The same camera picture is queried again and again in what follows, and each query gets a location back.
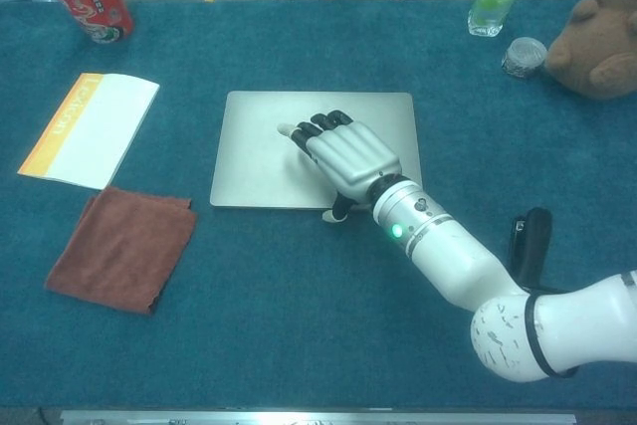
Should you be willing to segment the yellow white Lexicon book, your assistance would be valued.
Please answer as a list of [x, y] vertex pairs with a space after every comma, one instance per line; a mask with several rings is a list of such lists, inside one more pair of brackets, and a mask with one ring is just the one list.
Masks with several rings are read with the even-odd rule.
[[158, 90], [138, 77], [80, 74], [18, 173], [105, 189]]

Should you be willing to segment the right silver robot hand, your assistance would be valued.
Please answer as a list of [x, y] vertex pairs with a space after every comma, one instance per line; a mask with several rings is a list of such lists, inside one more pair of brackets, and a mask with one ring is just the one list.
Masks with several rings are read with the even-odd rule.
[[352, 206], [372, 205], [380, 186], [404, 178], [398, 155], [341, 110], [316, 113], [297, 124], [280, 123], [277, 132], [307, 155], [335, 189], [332, 206], [322, 213], [325, 222], [344, 221]]

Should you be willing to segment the brown folded cloth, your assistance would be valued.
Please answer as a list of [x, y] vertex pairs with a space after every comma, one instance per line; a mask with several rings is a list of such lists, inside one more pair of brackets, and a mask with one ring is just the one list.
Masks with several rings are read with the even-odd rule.
[[189, 198], [107, 187], [85, 205], [45, 288], [150, 315], [190, 241], [196, 219]]

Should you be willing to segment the silver laptop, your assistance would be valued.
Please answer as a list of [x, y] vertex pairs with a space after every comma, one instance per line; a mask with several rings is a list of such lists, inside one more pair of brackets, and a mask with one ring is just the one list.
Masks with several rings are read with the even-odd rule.
[[369, 126], [398, 154], [403, 174], [423, 182], [408, 93], [234, 91], [226, 99], [210, 204], [312, 210], [331, 206], [336, 191], [278, 126], [335, 109]]

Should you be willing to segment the small jar with silver lid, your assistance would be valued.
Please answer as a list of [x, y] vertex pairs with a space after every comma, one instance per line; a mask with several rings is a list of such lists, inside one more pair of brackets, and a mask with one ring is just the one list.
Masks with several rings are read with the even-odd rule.
[[528, 78], [542, 67], [547, 48], [532, 37], [518, 37], [506, 49], [502, 59], [503, 71], [516, 78]]

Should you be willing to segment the teal table cloth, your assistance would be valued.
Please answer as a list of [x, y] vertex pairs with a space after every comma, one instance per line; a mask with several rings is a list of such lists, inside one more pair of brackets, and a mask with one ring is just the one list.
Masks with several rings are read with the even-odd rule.
[[[495, 255], [543, 206], [548, 286], [637, 269], [637, 95], [590, 102], [501, 68], [572, 6], [520, 0], [485, 39], [465, 1], [135, 3], [133, 34], [101, 45], [60, 5], [0, 4], [0, 407], [637, 410], [634, 364], [527, 384], [487, 370], [470, 316], [367, 215], [209, 202], [228, 93], [404, 92], [427, 191]], [[150, 316], [44, 287], [91, 193], [18, 170], [82, 73], [159, 84], [113, 182], [197, 215]]]

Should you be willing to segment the aluminium rail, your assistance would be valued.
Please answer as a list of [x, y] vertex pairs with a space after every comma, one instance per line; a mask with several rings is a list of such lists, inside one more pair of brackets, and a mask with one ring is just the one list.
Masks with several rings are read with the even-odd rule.
[[64, 410], [63, 425], [578, 425], [573, 414], [318, 411]]

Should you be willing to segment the brown plush toy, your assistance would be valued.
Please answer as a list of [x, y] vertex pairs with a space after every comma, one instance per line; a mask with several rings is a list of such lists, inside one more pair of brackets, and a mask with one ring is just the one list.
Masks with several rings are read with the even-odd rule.
[[589, 99], [637, 93], [637, 0], [579, 0], [547, 51], [545, 68]]

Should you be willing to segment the black stapler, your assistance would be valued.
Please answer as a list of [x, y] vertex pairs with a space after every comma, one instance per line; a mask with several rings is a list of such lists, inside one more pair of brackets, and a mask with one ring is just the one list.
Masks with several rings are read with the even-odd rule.
[[550, 293], [539, 281], [551, 233], [552, 215], [547, 209], [535, 207], [513, 220], [509, 271], [514, 280], [529, 291]]

